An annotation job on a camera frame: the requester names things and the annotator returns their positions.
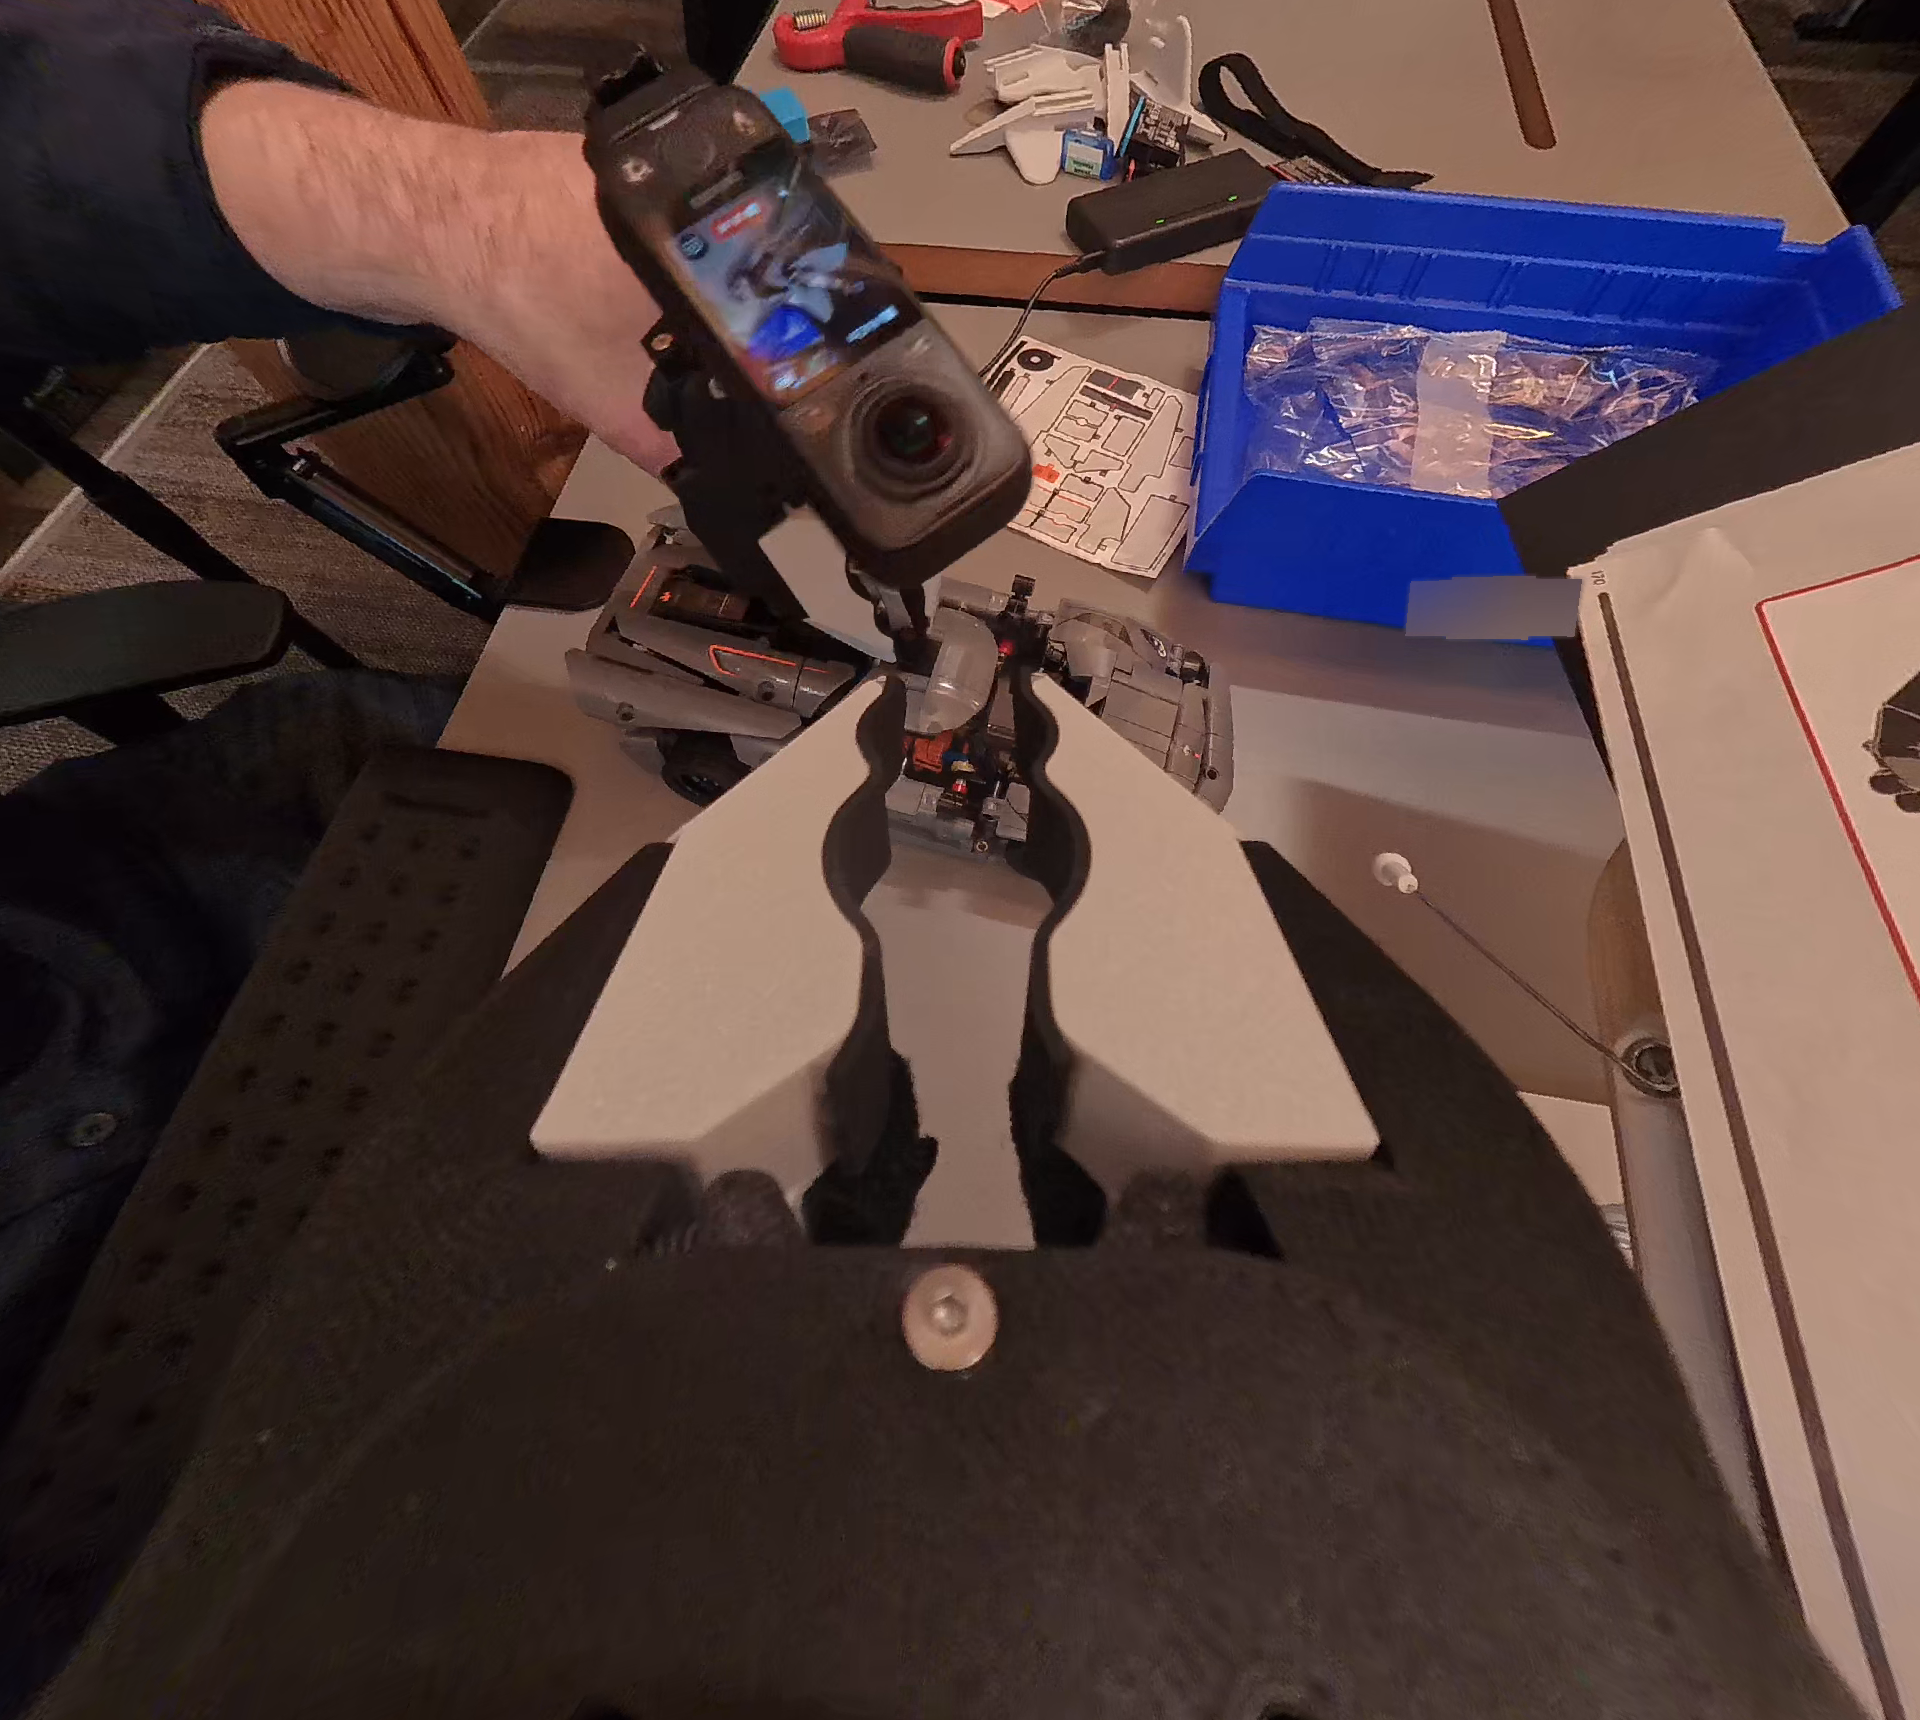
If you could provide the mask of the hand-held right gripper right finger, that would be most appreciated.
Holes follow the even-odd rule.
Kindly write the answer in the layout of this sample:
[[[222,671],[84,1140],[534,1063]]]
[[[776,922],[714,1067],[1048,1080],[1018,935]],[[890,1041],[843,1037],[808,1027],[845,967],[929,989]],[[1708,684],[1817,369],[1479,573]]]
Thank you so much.
[[[1208,1204],[1383,1136],[1233,827],[1055,678],[1014,686],[1030,949],[1011,1125],[1037,1248],[1090,1248],[1140,1185]]]

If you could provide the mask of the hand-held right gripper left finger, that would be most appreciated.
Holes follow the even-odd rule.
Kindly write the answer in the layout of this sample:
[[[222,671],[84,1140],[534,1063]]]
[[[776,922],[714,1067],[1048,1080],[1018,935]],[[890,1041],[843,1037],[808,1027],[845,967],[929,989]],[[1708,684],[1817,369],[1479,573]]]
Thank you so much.
[[[753,1176],[815,1241],[904,1241],[937,1141],[865,917],[904,718],[904,684],[869,678],[679,829],[534,1123],[538,1155]]]

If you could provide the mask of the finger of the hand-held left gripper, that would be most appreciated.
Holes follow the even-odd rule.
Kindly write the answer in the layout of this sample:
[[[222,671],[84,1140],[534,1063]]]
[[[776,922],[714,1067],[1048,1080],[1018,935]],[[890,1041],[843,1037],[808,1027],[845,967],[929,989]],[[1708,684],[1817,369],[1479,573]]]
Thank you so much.
[[[852,624],[848,556],[817,516],[785,516],[760,551],[808,624]]]

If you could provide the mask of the grey toy car model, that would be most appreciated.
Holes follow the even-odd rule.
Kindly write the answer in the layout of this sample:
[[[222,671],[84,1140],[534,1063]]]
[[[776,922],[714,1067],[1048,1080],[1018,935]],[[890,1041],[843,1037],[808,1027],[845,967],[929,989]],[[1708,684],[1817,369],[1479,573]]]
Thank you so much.
[[[1016,756],[1016,672],[1055,678],[1175,785],[1225,809],[1233,716],[1203,654],[1097,603],[1044,610],[1034,596],[1027,576],[1006,589],[940,586],[929,633],[903,668],[894,827],[964,857],[1021,862],[1030,791]],[[584,716],[611,724],[632,753],[654,749],[663,781],[706,806],[894,665],[783,624],[686,527],[663,526],[568,671]]]

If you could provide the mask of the instruction book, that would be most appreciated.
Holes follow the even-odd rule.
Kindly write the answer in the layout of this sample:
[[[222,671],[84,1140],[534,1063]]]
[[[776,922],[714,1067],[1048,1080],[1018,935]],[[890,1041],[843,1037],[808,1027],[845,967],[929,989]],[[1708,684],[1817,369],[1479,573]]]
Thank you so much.
[[[1917,446],[1581,566],[1762,1493],[1860,1701],[1917,1715]]]

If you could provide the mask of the person's left forearm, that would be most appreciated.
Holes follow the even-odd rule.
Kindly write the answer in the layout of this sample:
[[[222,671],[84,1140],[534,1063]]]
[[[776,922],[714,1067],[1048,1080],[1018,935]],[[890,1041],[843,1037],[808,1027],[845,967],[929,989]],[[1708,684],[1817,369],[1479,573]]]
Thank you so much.
[[[4,0],[4,355],[451,319],[494,143],[198,0]]]

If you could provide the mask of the person's left hand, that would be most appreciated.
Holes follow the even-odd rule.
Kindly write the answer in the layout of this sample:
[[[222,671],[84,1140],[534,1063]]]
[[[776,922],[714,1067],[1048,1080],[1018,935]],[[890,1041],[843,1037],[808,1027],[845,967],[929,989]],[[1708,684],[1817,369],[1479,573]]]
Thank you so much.
[[[657,378],[647,336],[660,308],[597,219],[538,231],[509,256],[481,336],[554,409],[643,471],[664,478],[679,443],[646,410]]]

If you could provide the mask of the white sticker sheet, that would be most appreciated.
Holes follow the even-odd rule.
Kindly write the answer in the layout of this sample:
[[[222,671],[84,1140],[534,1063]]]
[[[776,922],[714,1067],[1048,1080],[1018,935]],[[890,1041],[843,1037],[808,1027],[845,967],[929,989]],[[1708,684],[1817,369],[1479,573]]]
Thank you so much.
[[[1197,395],[1034,339],[989,367],[989,388],[1030,449],[1014,534],[1140,582],[1187,556]]]

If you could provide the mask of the white plastic part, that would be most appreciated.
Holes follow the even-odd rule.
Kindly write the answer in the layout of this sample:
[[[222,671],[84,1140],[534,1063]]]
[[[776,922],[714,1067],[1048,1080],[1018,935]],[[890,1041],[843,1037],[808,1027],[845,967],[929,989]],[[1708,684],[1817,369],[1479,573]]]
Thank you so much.
[[[1134,51],[1099,57],[1034,46],[984,64],[995,113],[949,146],[949,157],[1003,153],[1016,174],[1048,187],[1064,174],[1127,181],[1177,170],[1228,146],[1228,129],[1197,104],[1191,25],[1183,13],[1154,23]]]

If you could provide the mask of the long black device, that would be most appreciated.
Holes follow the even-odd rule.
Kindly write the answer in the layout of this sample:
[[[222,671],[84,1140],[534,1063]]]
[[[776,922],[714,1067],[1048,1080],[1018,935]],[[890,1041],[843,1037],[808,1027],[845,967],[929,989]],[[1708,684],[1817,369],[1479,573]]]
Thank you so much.
[[[1261,161],[1232,149],[1084,194],[1069,202],[1064,231],[1080,255],[1134,272],[1236,242],[1272,187]]]

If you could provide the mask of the blue plastic bin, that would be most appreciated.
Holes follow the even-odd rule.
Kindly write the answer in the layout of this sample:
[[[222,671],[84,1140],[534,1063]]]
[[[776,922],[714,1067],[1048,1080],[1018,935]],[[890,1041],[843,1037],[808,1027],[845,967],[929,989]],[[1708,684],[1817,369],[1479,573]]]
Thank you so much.
[[[1247,476],[1260,326],[1314,319],[1500,329],[1708,355],[1716,392],[1903,308],[1871,230],[1603,205],[1272,187],[1232,261],[1197,403],[1187,566],[1215,603],[1404,629],[1409,589],[1522,577],[1501,499]]]

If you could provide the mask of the white book stand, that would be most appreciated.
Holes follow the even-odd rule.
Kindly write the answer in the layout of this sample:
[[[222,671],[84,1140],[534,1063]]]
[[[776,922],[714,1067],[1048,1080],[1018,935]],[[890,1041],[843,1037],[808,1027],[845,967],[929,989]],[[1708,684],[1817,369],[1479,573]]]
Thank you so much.
[[[1726,1309],[1716,1248],[1678,1087],[1678,1062],[1669,1044],[1666,1005],[1659,993],[1652,945],[1628,845],[1618,845],[1604,862],[1591,900],[1589,971],[1595,1030],[1577,1024],[1544,989],[1532,985],[1464,922],[1447,914],[1424,890],[1424,880],[1406,855],[1378,851],[1371,871],[1383,887],[1427,908],[1476,957],[1505,975],[1603,1062],[1603,1074],[1610,1087],[1616,1165],[1637,1277],[1666,1334],[1684,1389],[1743,1523],[1765,1545],[1775,1567],[1786,1569],[1789,1560],[1745,1398],[1733,1326]]]

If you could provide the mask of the clear bags of toy parts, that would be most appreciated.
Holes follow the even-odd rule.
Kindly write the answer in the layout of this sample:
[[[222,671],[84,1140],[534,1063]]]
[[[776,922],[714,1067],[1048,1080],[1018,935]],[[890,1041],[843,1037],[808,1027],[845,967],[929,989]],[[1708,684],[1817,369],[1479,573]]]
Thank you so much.
[[[1243,369],[1247,476],[1501,499],[1716,385],[1708,355],[1500,329],[1314,319],[1260,326]]]

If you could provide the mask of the red handled tool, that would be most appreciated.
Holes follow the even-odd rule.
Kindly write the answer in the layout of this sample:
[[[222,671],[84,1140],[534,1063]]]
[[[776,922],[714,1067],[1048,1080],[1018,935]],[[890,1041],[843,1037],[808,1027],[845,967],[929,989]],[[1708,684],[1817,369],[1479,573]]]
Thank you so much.
[[[965,75],[965,51],[984,40],[981,0],[882,5],[837,0],[830,8],[776,13],[773,51],[794,72],[845,69],[912,96],[953,96]]]

